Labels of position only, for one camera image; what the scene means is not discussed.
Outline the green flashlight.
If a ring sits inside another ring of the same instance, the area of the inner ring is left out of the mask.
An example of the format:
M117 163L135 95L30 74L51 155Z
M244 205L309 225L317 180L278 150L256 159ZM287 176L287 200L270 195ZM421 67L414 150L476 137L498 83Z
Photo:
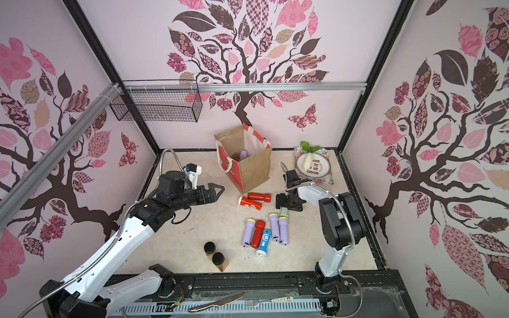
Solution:
M289 217L289 210L287 207L280 208L280 217Z

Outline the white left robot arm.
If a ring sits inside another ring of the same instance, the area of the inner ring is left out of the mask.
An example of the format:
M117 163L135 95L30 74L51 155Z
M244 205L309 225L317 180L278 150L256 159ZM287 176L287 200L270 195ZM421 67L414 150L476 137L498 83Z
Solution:
M21 313L25 317L42 305L47 317L108 317L114 311L172 283L169 270L157 264L115 286L106 283L129 256L153 236L176 212L215 203L222 185L198 185L198 171L169 171L156 188L128 208L116 234L78 269L41 288L41 298Z

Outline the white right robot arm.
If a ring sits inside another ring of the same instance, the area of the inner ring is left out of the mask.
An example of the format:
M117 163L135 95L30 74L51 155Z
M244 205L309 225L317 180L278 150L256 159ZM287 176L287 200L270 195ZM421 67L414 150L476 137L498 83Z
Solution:
M367 233L361 212L350 193L333 194L294 170L283 173L285 192L277 195L276 208L302 212L304 204L319 209L322 233L328 247L315 265L315 286L325 294L346 281L341 277L347 255Z

